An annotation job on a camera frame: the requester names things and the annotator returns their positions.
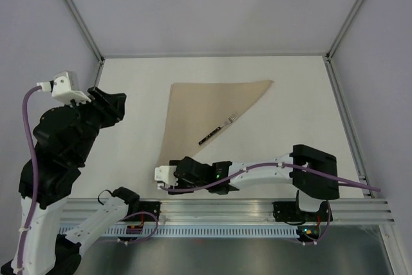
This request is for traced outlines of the left aluminium frame post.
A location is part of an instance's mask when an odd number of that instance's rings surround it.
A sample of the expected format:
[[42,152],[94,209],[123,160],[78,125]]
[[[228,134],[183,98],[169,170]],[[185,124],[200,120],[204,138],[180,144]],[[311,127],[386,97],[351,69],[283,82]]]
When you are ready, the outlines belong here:
[[98,62],[102,62],[104,60],[104,56],[100,52],[88,26],[86,25],[77,5],[75,4],[74,0],[62,0],[68,12],[70,13],[72,19],[74,20],[77,28],[79,29],[81,35],[83,36],[88,48],[91,50],[92,54],[96,58]]

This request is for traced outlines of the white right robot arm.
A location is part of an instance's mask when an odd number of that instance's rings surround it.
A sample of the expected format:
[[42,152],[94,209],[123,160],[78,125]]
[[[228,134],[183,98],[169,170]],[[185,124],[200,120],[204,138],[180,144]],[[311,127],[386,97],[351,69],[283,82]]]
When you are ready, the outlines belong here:
[[164,169],[165,180],[159,185],[169,194],[206,190],[225,195],[255,185],[292,185],[295,200],[273,204],[275,221],[289,225],[330,220],[328,202],[340,197],[336,157],[304,144],[266,162],[203,164],[186,156]]

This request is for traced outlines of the right aluminium frame post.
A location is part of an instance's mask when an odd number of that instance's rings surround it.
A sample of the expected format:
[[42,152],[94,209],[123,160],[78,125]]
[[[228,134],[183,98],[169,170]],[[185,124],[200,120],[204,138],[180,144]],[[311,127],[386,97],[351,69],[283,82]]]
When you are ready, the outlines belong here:
[[336,54],[337,50],[339,49],[339,46],[344,40],[346,34],[348,33],[351,25],[353,24],[355,18],[357,17],[365,2],[366,0],[355,0],[342,26],[340,27],[337,35],[335,36],[335,39],[333,40],[329,50],[326,52],[327,59],[331,59]]

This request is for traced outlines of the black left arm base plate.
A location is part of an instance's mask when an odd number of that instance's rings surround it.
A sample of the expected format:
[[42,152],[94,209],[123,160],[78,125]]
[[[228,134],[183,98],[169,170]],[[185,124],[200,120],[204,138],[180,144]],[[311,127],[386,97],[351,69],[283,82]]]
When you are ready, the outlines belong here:
[[154,218],[149,215],[151,213],[159,218],[161,202],[159,201],[140,201],[136,205],[131,206],[128,210],[127,222],[154,222]]

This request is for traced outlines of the aluminium frame post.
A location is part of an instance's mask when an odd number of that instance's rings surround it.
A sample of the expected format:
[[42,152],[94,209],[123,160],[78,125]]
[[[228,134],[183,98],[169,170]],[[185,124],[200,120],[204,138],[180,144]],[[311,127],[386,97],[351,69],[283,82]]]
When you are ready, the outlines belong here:
[[83,36],[88,48],[91,50],[92,54],[96,58],[98,62],[102,62],[104,60],[104,56],[100,52],[88,26],[86,25],[77,5],[75,4],[74,0],[62,0],[68,12],[70,13],[72,19],[74,20],[77,28],[79,29],[81,35]]
[[346,34],[348,33],[351,25],[353,24],[355,18],[357,17],[365,2],[366,0],[355,0],[342,26],[340,27],[337,35],[335,36],[335,39],[333,40],[329,50],[326,52],[327,59],[331,59],[336,54],[337,50],[339,49],[339,46],[344,40]]

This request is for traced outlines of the silver fork black handle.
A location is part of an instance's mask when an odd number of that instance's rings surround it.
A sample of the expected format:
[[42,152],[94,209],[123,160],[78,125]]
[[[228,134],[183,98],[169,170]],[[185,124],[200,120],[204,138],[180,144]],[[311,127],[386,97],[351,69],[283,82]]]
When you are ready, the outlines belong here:
[[224,127],[231,125],[238,117],[238,114],[235,112],[233,113],[228,119],[224,121],[221,125],[216,127],[214,130],[212,130],[206,137],[201,139],[198,142],[199,146],[202,146],[204,143],[206,143],[208,140],[210,140],[215,134],[217,134],[219,131],[221,131]]

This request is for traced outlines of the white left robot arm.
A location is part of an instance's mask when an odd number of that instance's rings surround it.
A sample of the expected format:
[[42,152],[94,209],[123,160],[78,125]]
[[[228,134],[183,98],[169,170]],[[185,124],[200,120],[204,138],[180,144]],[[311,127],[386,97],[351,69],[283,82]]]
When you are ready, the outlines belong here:
[[125,187],[78,227],[59,232],[64,206],[102,129],[125,115],[126,95],[98,88],[68,91],[62,106],[49,109],[31,128],[24,120],[30,160],[19,182],[22,222],[13,260],[2,274],[73,274],[85,252],[114,223],[140,215],[140,197]]

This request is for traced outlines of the aluminium mounting rail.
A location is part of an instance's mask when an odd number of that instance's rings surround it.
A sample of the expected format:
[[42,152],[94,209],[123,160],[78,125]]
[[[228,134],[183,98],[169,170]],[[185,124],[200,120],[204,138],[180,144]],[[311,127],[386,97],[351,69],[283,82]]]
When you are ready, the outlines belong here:
[[[70,198],[60,223],[80,224],[98,208],[92,199]],[[330,202],[334,225],[393,225],[383,199],[347,198]],[[275,222],[270,199],[166,199],[160,201],[162,224],[258,224]]]

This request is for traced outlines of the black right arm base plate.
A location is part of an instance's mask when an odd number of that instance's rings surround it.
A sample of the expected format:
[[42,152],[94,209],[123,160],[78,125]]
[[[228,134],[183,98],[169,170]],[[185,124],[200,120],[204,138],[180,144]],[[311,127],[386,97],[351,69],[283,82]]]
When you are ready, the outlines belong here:
[[333,221],[332,212],[329,211],[328,203],[323,201],[320,204],[320,208],[317,212],[311,213],[302,211],[298,208],[297,202],[285,201],[285,202],[273,202],[273,217],[276,222],[287,223],[292,225],[304,224],[304,223],[316,223]]

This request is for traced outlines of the beige cloth napkin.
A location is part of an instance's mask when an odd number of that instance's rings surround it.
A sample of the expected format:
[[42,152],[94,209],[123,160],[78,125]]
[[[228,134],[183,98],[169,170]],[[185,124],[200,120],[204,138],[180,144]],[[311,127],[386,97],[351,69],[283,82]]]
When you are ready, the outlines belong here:
[[274,85],[272,80],[254,82],[175,82],[170,85],[160,149],[154,168],[170,159],[197,155],[229,127],[224,127],[202,146],[198,142],[233,113],[237,119],[252,108]]

